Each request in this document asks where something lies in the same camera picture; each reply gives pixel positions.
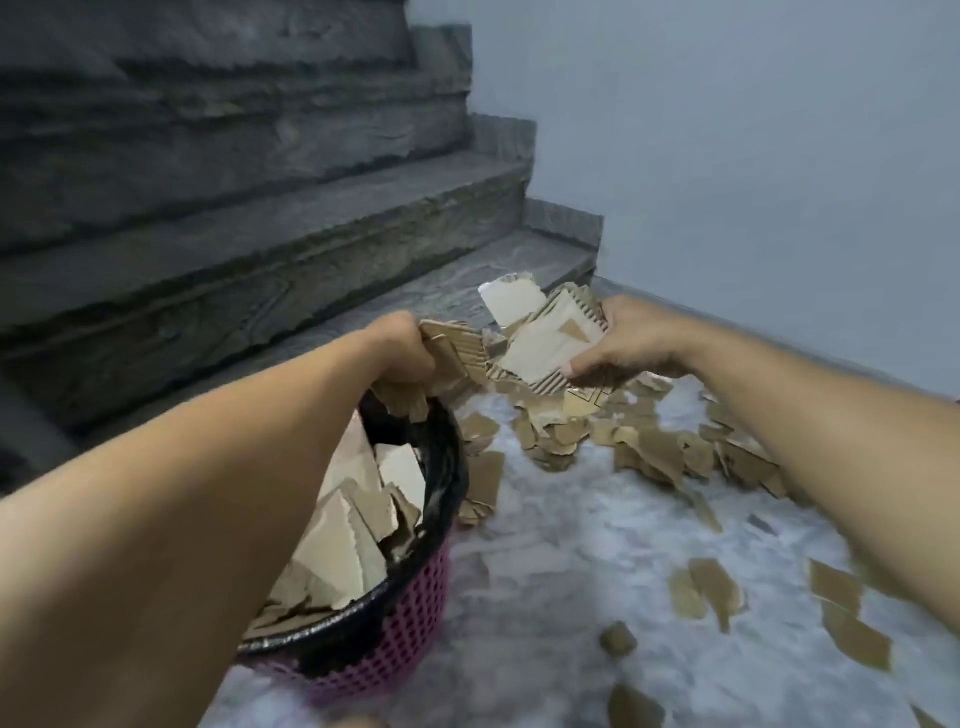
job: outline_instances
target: pink plastic basket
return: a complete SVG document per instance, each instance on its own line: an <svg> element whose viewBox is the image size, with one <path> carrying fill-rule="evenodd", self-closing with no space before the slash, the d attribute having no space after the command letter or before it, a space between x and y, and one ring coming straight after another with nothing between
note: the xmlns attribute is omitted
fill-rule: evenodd
<svg viewBox="0 0 960 728"><path fill-rule="evenodd" d="M427 562L384 620L383 640L356 665L317 679L300 674L296 659L264 657L251 667L296 683L318 705L395 690L413 674L440 631L449 583L448 551L444 543Z"/></svg>

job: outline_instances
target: staircase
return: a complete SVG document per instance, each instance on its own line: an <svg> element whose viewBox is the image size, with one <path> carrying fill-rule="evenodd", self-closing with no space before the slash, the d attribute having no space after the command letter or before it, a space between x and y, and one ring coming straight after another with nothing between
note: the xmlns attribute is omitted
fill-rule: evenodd
<svg viewBox="0 0 960 728"><path fill-rule="evenodd" d="M57 427L96 442L382 313L481 327L480 283L591 272L523 227L534 128L468 115L469 28L395 0L156 5L98 4L95 54L89 10L57 53L0 50L0 369Z"/></svg>

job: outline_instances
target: white marble floor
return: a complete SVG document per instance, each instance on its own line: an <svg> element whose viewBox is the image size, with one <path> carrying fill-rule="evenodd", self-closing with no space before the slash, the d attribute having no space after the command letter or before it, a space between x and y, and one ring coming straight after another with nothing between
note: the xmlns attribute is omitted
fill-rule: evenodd
<svg viewBox="0 0 960 728"><path fill-rule="evenodd" d="M660 404L665 428L695 429L698 383ZM506 425L505 399L469 407ZM960 643L921 608L870 593L863 618L895 643L894 672L853 663L834 647L804 577L804 558L848 565L844 541L814 510L717 478L702 486L725 533L587 442L567 473L546 474L503 427L507 453L496 516L455 537L443 632L396 694L355 706L394 728L606 726L617 681L655 697L667 725L703 728L907 728L910 703L960 728ZM746 524L756 514L771 535ZM712 615L674 617L666 578L714 556L746 591L748 610L723 635ZM597 645L622 619L639 640L621 662ZM228 675L204 728L302 728L331 717L242 668Z"/></svg>

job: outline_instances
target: cardboard scrap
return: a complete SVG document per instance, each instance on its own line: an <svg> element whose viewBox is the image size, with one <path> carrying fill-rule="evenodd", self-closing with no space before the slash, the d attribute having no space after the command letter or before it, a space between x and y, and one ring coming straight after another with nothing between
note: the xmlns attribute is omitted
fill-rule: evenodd
<svg viewBox="0 0 960 728"><path fill-rule="evenodd" d="M611 657L626 657L636 649L636 637L626 624L618 621L600 633L600 646Z"/></svg>
<svg viewBox="0 0 960 728"><path fill-rule="evenodd" d="M829 601L821 602L821 606L824 627L837 649L860 665L890 672L892 645L889 637L864 624L843 607Z"/></svg>
<svg viewBox="0 0 960 728"><path fill-rule="evenodd" d="M815 596L843 607L854 617L859 616L863 585L855 577L815 559L807 559L806 575Z"/></svg>
<svg viewBox="0 0 960 728"><path fill-rule="evenodd" d="M478 289L480 298L501 328L526 319L546 305L546 296L529 273L511 273Z"/></svg>
<svg viewBox="0 0 960 728"><path fill-rule="evenodd" d="M410 420L412 423L426 422L430 414L430 405L427 403L426 390L422 385L398 384L380 379L374 382L370 389L394 417Z"/></svg>
<svg viewBox="0 0 960 728"><path fill-rule="evenodd" d="M617 685L607 701L610 728L660 728L666 711L653 698L628 685Z"/></svg>
<svg viewBox="0 0 960 728"><path fill-rule="evenodd" d="M496 420L491 420L479 412L474 412L460 423L460 432L464 442L467 443L480 438L493 437L499 431L500 425Z"/></svg>
<svg viewBox="0 0 960 728"><path fill-rule="evenodd" d="M673 613L681 619L703 619L707 616L707 603L693 583L689 569L673 569L667 579Z"/></svg>
<svg viewBox="0 0 960 728"><path fill-rule="evenodd" d="M396 485L403 497L422 514L426 502L426 480L413 447L377 445L374 452L383 482Z"/></svg>
<svg viewBox="0 0 960 728"><path fill-rule="evenodd" d="M601 448L612 448L616 444L613 434L618 427L613 420L593 420L589 424L590 440Z"/></svg>
<svg viewBox="0 0 960 728"><path fill-rule="evenodd" d="M504 453L490 450L469 459L470 487L467 491L467 500L496 508L496 497L500 491L505 460Z"/></svg>
<svg viewBox="0 0 960 728"><path fill-rule="evenodd" d="M486 386L490 382L487 377L487 364L490 359L483 345L483 337L470 326L458 321L441 323L423 320L420 322L420 333L425 339L445 336L467 370L470 380L480 386Z"/></svg>
<svg viewBox="0 0 960 728"><path fill-rule="evenodd" d="M720 631L730 634L730 618L745 604L739 585L716 559L690 559L690 576L717 616Z"/></svg>

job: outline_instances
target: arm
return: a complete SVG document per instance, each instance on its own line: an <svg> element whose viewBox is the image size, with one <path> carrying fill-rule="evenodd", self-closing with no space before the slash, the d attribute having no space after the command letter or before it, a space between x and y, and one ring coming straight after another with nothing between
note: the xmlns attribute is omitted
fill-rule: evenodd
<svg viewBox="0 0 960 728"><path fill-rule="evenodd" d="M0 714L51 728L196 725L358 401L381 376L432 368L416 320L394 314L0 501Z"/></svg>
<svg viewBox="0 0 960 728"><path fill-rule="evenodd" d="M570 362L690 372L818 505L960 627L960 406L834 371L745 334L616 297Z"/></svg>

